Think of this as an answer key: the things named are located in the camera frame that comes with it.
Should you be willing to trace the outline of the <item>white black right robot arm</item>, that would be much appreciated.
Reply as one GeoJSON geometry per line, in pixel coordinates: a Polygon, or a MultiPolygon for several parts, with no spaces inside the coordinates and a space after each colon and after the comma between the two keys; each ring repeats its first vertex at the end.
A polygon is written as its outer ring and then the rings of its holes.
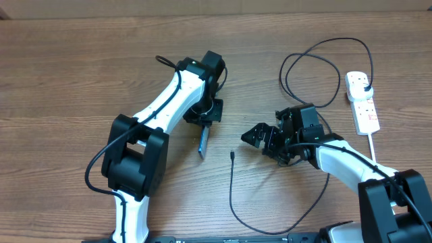
{"type": "Polygon", "coordinates": [[[430,242],[431,197],[423,176],[397,171],[354,150],[335,133],[325,133],[311,103],[276,111],[277,126],[258,123],[242,141],[282,165],[300,157],[333,175],[358,195],[360,221],[294,234],[291,242],[430,242]]]}

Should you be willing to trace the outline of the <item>blue Galaxy smartphone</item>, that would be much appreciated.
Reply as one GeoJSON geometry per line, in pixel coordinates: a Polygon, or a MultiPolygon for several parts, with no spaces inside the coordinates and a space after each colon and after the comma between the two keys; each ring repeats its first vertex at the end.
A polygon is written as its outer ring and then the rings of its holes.
{"type": "Polygon", "coordinates": [[[210,126],[203,126],[201,131],[200,143],[198,146],[198,153],[201,159],[204,159],[206,155],[209,134],[210,134],[210,126]]]}

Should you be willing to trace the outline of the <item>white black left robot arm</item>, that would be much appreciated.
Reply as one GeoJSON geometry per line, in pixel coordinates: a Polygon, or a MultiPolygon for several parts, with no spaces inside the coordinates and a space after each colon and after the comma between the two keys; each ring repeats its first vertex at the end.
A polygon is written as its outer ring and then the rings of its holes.
{"type": "Polygon", "coordinates": [[[115,199],[115,229],[106,242],[147,242],[149,199],[165,174],[169,135],[178,122],[202,128],[198,153],[204,157],[209,129],[221,121],[223,101],[216,94],[227,68],[220,54],[207,51],[200,61],[186,57],[173,63],[160,55],[156,60],[173,68],[171,82],[142,111],[113,120],[107,145],[84,174],[89,189],[115,199]]]}

